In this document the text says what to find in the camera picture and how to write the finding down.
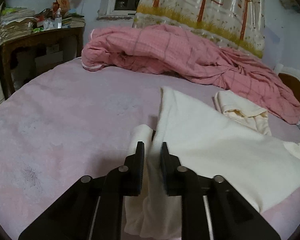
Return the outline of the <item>white zip hoodie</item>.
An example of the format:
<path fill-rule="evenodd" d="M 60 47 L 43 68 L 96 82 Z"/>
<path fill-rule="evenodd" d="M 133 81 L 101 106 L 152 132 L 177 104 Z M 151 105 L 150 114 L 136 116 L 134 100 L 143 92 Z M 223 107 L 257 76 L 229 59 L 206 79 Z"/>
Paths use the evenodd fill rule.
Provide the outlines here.
<path fill-rule="evenodd" d="M 125 232 L 131 235 L 181 236 L 180 198 L 167 196 L 162 182 L 163 142 L 196 174 L 223 176 L 258 212 L 300 187 L 300 143 L 263 135 L 169 87 L 161 89 L 157 127 L 134 128 L 128 152 L 134 153 L 140 141 L 145 145 L 145 185 L 138 197 L 125 198 Z"/>

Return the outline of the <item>white carved headboard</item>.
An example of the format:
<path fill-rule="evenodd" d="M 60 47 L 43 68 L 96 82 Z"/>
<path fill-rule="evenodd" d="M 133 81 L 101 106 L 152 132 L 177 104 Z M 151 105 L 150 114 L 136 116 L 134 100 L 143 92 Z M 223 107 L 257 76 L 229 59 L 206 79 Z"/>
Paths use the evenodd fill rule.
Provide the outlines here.
<path fill-rule="evenodd" d="M 278 63 L 274 72 L 279 76 L 282 82 L 289 87 L 296 99 L 300 102 L 300 70 Z"/>

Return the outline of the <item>tree print curtain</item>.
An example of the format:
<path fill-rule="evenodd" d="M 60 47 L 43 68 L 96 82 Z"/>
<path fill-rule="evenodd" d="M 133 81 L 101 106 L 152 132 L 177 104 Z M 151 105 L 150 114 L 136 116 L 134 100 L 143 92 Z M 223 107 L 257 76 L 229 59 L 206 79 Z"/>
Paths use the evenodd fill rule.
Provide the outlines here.
<path fill-rule="evenodd" d="M 169 24 L 262 58 L 264 0 L 140 0 L 134 28 Z"/>

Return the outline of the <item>pink bed sheet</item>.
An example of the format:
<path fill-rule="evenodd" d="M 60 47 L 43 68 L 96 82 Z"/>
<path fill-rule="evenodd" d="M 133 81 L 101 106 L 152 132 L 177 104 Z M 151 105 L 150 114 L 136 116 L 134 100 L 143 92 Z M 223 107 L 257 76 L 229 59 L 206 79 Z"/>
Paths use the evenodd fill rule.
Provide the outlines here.
<path fill-rule="evenodd" d="M 160 88 L 208 105 L 218 88 L 80 59 L 55 67 L 0 105 L 0 225 L 12 239 L 81 176 L 123 163 L 134 127 L 156 128 Z"/>

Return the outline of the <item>stack of papers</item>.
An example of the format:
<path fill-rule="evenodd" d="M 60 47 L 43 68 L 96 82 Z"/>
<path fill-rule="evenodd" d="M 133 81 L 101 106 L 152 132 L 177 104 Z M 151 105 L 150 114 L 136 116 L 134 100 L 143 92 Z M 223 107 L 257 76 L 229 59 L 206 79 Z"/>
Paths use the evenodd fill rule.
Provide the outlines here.
<path fill-rule="evenodd" d="M 30 35 L 36 24 L 35 11 L 28 8 L 5 8 L 0 13 L 0 45 Z"/>

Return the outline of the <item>dark wooden desk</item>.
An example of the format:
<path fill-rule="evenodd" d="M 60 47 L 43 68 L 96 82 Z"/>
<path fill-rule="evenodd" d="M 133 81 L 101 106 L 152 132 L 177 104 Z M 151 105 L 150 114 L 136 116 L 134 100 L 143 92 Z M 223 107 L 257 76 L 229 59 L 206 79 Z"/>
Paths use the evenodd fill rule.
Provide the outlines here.
<path fill-rule="evenodd" d="M 30 57 L 30 79 L 59 63 L 81 56 L 84 28 L 64 28 L 22 36 L 0 45 L 0 81 L 5 99 L 15 92 L 12 70 L 18 67 L 18 56 Z"/>

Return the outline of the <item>clear spray bottle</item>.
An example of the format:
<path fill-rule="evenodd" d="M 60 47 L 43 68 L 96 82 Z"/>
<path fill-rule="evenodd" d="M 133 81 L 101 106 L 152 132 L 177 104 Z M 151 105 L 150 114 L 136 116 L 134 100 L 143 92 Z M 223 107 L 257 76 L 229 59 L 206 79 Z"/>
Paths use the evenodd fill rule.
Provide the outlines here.
<path fill-rule="evenodd" d="M 54 26 L 56 29 L 61 29 L 62 28 L 62 13 L 61 13 L 61 8 L 57 9 L 56 15 L 55 15 L 55 22 Z"/>

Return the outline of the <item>pink checked quilt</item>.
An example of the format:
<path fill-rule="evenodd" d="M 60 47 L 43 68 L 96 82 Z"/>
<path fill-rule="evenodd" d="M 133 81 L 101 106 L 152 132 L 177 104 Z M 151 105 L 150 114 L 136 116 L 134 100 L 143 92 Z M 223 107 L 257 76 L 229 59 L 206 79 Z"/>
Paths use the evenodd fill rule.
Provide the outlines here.
<path fill-rule="evenodd" d="M 230 90 L 289 124 L 300 120 L 300 102 L 260 59 L 219 47 L 180 27 L 94 29 L 81 62 L 89 71 L 118 66 L 147 74 L 178 74 L 193 83 Z"/>

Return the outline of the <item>orange snack bag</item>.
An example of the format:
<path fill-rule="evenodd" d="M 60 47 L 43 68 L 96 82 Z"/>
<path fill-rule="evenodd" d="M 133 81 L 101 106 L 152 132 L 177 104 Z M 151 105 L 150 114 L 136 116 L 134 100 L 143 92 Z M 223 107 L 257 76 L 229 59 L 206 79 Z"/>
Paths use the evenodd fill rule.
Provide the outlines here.
<path fill-rule="evenodd" d="M 57 11 L 57 9 L 61 8 L 61 11 L 69 11 L 70 10 L 70 1 L 69 0 L 56 0 L 52 4 L 53 11 Z"/>

